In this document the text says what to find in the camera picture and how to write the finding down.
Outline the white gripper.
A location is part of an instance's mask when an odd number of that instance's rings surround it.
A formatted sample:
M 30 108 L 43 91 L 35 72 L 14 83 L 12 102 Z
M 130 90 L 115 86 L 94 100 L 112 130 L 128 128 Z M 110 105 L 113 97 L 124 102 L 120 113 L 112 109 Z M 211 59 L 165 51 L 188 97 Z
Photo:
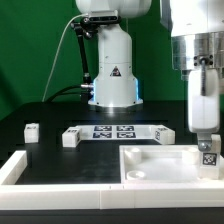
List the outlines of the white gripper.
M 197 134 L 198 149 L 210 151 L 212 138 L 220 126 L 219 77 L 216 69 L 209 69 L 205 76 L 205 94 L 202 94 L 202 72 L 191 71 L 188 79 L 188 126 Z

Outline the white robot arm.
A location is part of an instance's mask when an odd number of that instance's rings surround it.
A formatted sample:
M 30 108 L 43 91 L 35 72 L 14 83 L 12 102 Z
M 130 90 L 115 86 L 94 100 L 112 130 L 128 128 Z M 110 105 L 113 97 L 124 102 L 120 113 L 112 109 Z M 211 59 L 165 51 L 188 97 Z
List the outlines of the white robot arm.
M 99 70 L 86 82 L 95 108 L 128 108 L 142 103 L 132 57 L 155 60 L 166 49 L 157 30 L 143 21 L 153 2 L 169 30 L 172 63 L 188 80 L 188 127 L 198 149 L 212 149 L 219 130 L 219 86 L 224 71 L 224 0 L 75 0 L 83 14 L 81 31 L 98 37 Z

